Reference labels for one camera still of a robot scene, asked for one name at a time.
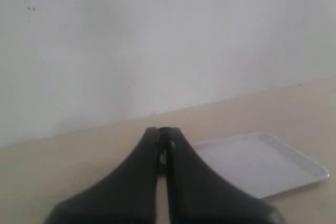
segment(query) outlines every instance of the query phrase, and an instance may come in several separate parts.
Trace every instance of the wooden table surface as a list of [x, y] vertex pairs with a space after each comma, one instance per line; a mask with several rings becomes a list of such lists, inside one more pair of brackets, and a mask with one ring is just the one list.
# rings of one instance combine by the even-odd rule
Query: wooden table surface
[[[0, 223], [42, 223], [53, 206], [110, 173], [148, 126], [191, 143], [268, 132], [325, 166], [326, 181], [268, 199], [287, 223], [336, 223], [336, 78], [246, 95], [0, 149]], [[164, 179], [157, 222], [169, 223]]]

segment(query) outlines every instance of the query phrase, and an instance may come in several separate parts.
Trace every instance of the wall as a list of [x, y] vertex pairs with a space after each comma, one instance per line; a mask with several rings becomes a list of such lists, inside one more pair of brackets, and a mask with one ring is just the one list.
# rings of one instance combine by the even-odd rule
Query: wall
[[334, 0], [0, 0], [0, 145], [336, 75]]

